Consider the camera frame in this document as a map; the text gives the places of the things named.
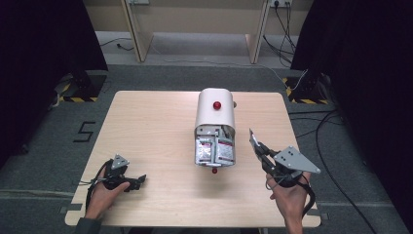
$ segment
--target black strap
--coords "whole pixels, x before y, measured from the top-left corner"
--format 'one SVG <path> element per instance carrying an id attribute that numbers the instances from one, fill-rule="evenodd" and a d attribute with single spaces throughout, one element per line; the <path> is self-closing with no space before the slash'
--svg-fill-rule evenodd
<path id="1" fill-rule="evenodd" d="M 97 172 L 96 176 L 94 177 L 94 179 L 92 179 L 91 181 L 91 186 L 88 188 L 88 195 L 86 195 L 86 208 L 85 208 L 85 212 L 88 210 L 89 207 L 89 202 L 91 201 L 91 197 L 92 197 L 92 193 L 94 192 L 94 188 L 96 187 L 96 185 L 99 183 L 98 181 L 98 177 L 100 175 L 100 173 L 102 172 L 103 168 L 106 167 L 106 165 L 108 165 L 109 163 L 112 162 L 111 160 L 108 160 L 107 162 L 105 162 L 102 167 L 99 169 L 99 171 Z"/>
<path id="2" fill-rule="evenodd" d="M 297 185 L 300 185 L 302 188 L 306 190 L 306 192 L 310 195 L 309 203 L 304 207 L 303 217 L 304 215 L 310 210 L 310 208 L 316 202 L 316 193 L 314 193 L 313 188 L 310 186 L 309 183 L 301 183 L 297 180 L 294 180 Z"/>

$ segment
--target gray carpet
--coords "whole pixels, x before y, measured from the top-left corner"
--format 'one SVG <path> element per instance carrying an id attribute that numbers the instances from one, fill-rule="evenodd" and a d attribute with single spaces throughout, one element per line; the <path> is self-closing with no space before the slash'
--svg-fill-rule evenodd
<path id="1" fill-rule="evenodd" d="M 300 74 L 282 69 L 277 71 L 281 77 Z M 232 92 L 278 92 L 284 96 L 300 150 L 323 171 L 321 175 L 312 176 L 322 224 L 306 229 L 305 233 L 371 233 L 366 222 L 333 183 L 317 150 L 314 130 L 326 113 L 311 112 L 332 110 L 335 104 L 289 102 L 283 83 L 266 68 L 110 65 L 109 72 L 97 73 L 107 74 L 98 100 L 61 102 L 43 119 L 28 143 L 29 152 L 11 157 L 1 169 L 0 233 L 73 232 L 74 227 L 64 223 L 64 209 L 70 204 L 117 91 L 201 91 L 209 87 Z M 84 128 L 84 131 L 94 132 L 91 140 L 73 142 L 87 138 L 78 134 L 85 121 L 94 122 Z M 364 165 L 337 113 L 319 130 L 319 150 L 342 190 L 378 233 L 408 233 L 380 181 Z M 269 232 L 285 233 L 285 230 L 270 229 Z M 103 227 L 101 233 L 122 232 L 120 228 Z"/>

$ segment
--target human hand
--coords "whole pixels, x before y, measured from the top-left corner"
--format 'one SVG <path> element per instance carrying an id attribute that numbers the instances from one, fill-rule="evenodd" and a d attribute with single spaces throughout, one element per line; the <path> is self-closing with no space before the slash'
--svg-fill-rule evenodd
<path id="1" fill-rule="evenodd" d="M 102 170 L 99 177 L 104 177 L 105 169 Z M 88 210 L 86 211 L 85 218 L 98 219 L 103 213 L 108 210 L 116 197 L 121 194 L 125 189 L 130 186 L 129 182 L 124 182 L 119 184 L 118 187 L 113 190 L 107 189 L 102 182 L 99 182 L 91 196 L 91 201 L 89 202 Z"/>
<path id="2" fill-rule="evenodd" d="M 310 173 L 303 173 L 306 179 L 310 179 Z M 302 215 L 307 198 L 307 191 L 301 186 L 281 187 L 276 181 L 267 174 L 267 184 L 272 188 L 273 194 L 271 200 L 276 200 L 277 207 L 282 214 L 286 229 L 289 234 L 303 233 Z M 301 177 L 299 182 L 308 183 L 305 178 Z"/>

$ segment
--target sleeve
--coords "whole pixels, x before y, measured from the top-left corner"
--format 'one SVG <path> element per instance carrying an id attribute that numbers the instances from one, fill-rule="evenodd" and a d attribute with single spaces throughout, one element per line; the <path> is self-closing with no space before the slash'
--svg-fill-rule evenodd
<path id="1" fill-rule="evenodd" d="M 81 217 L 76 225 L 75 234 L 98 234 L 101 221 Z"/>

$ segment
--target left hand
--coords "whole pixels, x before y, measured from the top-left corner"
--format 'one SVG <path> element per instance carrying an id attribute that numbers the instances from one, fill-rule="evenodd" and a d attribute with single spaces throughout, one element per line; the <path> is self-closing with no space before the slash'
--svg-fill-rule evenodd
<path id="1" fill-rule="evenodd" d="M 99 177 L 104 177 L 105 169 L 102 170 Z M 88 210 L 85 218 L 98 219 L 100 218 L 113 204 L 116 197 L 130 186 L 129 182 L 121 183 L 113 190 L 107 189 L 102 182 L 99 182 L 91 196 Z"/>

